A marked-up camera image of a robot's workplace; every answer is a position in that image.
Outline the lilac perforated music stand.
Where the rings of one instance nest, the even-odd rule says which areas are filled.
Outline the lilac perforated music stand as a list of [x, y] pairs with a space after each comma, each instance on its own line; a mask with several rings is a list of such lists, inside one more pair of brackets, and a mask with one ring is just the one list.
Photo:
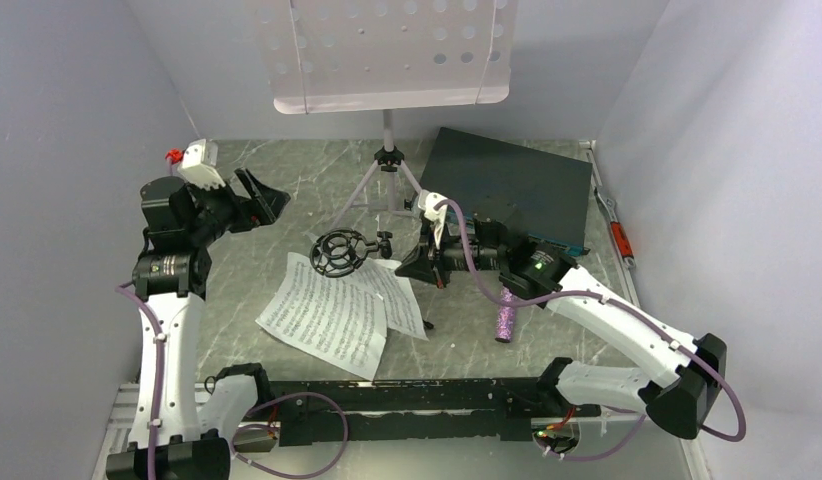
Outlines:
[[421, 187], [397, 151], [394, 112], [505, 100], [518, 8], [497, 0], [246, 4], [278, 112], [381, 112], [383, 148], [341, 210], [360, 207], [381, 170], [384, 209], [398, 215], [398, 174]]

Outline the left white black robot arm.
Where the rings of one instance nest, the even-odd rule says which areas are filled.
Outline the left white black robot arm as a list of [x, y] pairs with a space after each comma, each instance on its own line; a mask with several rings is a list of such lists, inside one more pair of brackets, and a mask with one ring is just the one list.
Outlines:
[[204, 187], [176, 176], [140, 190], [144, 246], [131, 281], [117, 288], [140, 313], [139, 396], [126, 451], [106, 460], [109, 479], [226, 479], [241, 421], [273, 409], [275, 394], [258, 363], [223, 369], [209, 399], [196, 401], [208, 248], [227, 233], [275, 223], [291, 200], [247, 169], [235, 175], [243, 195], [226, 181]]

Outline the black microphone shock mount stand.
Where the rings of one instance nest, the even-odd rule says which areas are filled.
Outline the black microphone shock mount stand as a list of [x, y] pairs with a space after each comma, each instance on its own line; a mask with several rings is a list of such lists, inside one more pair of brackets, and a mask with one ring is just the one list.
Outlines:
[[[391, 240], [392, 234], [384, 230], [376, 234], [375, 240], [369, 241], [353, 229], [334, 229], [315, 239], [310, 251], [310, 263], [318, 274], [326, 278], [345, 278], [376, 293], [358, 279], [356, 272], [367, 260], [394, 260]], [[424, 319], [423, 321], [427, 334], [433, 326]]]

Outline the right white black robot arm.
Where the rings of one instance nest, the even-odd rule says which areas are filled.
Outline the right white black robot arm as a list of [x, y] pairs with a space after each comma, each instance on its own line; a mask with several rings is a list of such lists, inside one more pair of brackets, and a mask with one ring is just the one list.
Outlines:
[[725, 388], [728, 347], [718, 336], [696, 338], [645, 313], [603, 285], [559, 248], [525, 235], [484, 226], [467, 239], [435, 239], [424, 221], [420, 240], [402, 260], [399, 277], [444, 288], [453, 272], [496, 271], [515, 300], [539, 298], [633, 362], [633, 367], [592, 366], [554, 359], [538, 381], [544, 411], [561, 415], [586, 404], [646, 415], [665, 432], [691, 440]]

